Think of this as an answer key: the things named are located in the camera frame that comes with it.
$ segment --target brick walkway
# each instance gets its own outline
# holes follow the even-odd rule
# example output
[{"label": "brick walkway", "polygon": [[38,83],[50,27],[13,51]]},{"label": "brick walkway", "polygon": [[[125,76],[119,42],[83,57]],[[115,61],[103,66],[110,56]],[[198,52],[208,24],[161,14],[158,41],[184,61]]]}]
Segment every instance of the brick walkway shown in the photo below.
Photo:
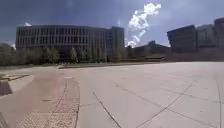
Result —
[{"label": "brick walkway", "polygon": [[32,93],[32,90],[38,90],[38,84],[41,85],[41,93],[36,93],[34,98],[32,94],[27,94],[30,98],[20,98],[27,100],[26,105],[11,108],[15,113],[23,113],[23,117],[12,118],[14,113],[5,113],[6,121],[11,127],[17,128],[75,128],[79,111],[79,86],[73,78],[64,78],[48,75],[47,77],[37,78],[32,84],[36,88],[27,89],[26,93]]}]

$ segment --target paved plaza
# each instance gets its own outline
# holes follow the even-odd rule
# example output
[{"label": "paved plaza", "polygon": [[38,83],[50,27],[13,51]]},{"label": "paved plaza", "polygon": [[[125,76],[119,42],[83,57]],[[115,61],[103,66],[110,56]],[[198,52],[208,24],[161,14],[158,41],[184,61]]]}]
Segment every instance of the paved plaza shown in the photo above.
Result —
[{"label": "paved plaza", "polygon": [[[68,85],[71,88],[67,91],[72,94],[70,98],[74,100],[74,97],[77,97],[74,94],[78,92],[75,91],[76,86],[72,85],[79,86],[79,112],[78,116],[74,115],[78,117],[78,128],[224,128],[222,62],[178,62],[77,69],[36,67],[9,73],[32,74],[34,80],[18,92],[0,99],[0,111],[3,116],[6,115],[7,122],[14,123],[15,118],[21,116],[19,108],[29,110],[31,116],[31,110],[37,106],[45,111],[42,108],[45,108],[46,104],[49,106],[49,101],[57,101],[57,94],[62,95],[65,81],[73,79]],[[26,99],[28,102],[22,101],[25,95],[29,96]],[[66,103],[70,108],[72,106],[78,109],[78,102],[75,102],[74,106],[69,105],[73,102]]]}]

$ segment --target tree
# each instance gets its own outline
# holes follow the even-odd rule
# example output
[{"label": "tree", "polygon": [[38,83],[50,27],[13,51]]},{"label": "tree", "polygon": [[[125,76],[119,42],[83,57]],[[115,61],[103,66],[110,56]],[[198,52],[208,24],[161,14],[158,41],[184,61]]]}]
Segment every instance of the tree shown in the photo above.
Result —
[{"label": "tree", "polygon": [[59,53],[58,53],[58,50],[57,49],[55,49],[54,47],[52,47],[51,49],[50,49],[50,52],[51,52],[51,58],[50,58],[50,62],[51,63],[55,63],[55,62],[57,62],[58,60],[59,60]]},{"label": "tree", "polygon": [[80,59],[85,60],[86,59],[86,53],[83,50],[80,50]]},{"label": "tree", "polygon": [[42,50],[35,49],[26,49],[25,51],[27,64],[40,64],[42,57]]},{"label": "tree", "polygon": [[0,44],[0,65],[7,66],[14,64],[15,50],[8,44]]},{"label": "tree", "polygon": [[70,53],[70,57],[71,57],[71,61],[73,63],[78,63],[78,57],[77,57],[77,53],[76,50],[74,48],[71,49],[71,53]]},{"label": "tree", "polygon": [[91,51],[90,51],[89,48],[87,49],[87,52],[86,52],[86,59],[87,59],[89,62],[92,62],[92,54],[91,54]]},{"label": "tree", "polygon": [[59,60],[58,51],[55,48],[45,48],[43,58],[49,63],[55,63]]}]

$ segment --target building facade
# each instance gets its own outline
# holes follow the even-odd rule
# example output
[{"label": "building facade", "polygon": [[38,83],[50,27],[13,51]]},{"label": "building facade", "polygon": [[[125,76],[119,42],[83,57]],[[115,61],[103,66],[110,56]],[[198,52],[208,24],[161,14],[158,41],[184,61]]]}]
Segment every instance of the building facade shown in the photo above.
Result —
[{"label": "building facade", "polygon": [[192,52],[197,49],[196,28],[194,25],[167,32],[171,50],[175,52]]},{"label": "building facade", "polygon": [[224,18],[215,20],[215,31],[217,34],[219,47],[224,48]]},{"label": "building facade", "polygon": [[54,47],[60,58],[70,58],[71,48],[85,58],[98,56],[108,61],[123,58],[124,29],[70,25],[22,26],[17,28],[16,49]]},{"label": "building facade", "polygon": [[198,48],[218,47],[215,28],[212,24],[197,27]]}]

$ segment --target curved building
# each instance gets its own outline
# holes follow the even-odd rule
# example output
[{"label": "curved building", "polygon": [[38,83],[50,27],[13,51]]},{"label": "curved building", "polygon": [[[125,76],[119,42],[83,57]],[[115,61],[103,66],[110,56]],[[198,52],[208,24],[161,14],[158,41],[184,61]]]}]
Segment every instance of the curved building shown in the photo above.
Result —
[{"label": "curved building", "polygon": [[107,60],[122,59],[124,29],[119,27],[96,28],[71,25],[39,25],[17,28],[16,49],[55,47],[60,58],[70,57],[71,48],[78,56],[100,56]]}]

